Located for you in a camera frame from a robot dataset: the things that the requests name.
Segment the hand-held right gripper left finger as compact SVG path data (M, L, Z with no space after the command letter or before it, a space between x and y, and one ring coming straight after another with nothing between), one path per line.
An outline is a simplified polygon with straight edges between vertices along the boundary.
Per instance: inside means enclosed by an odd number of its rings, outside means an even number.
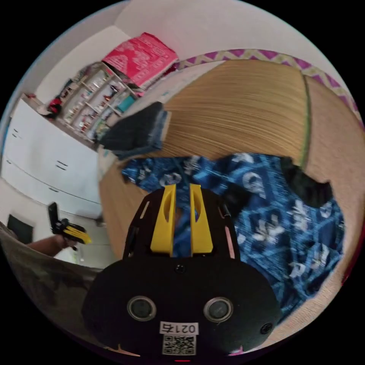
M176 185L164 187L150 249L154 254L173 254Z

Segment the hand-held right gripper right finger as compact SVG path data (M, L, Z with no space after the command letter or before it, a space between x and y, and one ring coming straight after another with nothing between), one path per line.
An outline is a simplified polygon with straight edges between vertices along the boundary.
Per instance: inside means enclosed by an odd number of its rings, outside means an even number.
M198 184L190 184L190 246L191 254L210 254L213 251L203 193Z

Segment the person's left hand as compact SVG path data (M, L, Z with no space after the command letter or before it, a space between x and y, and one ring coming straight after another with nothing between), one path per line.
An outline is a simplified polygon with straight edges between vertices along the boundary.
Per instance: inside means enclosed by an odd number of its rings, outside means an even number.
M60 250L66 249L66 248L72 248L73 251L77 251L77 242L69 239L67 237L64 237L62 235L56 235L55 236L55 241L57 246L59 247Z

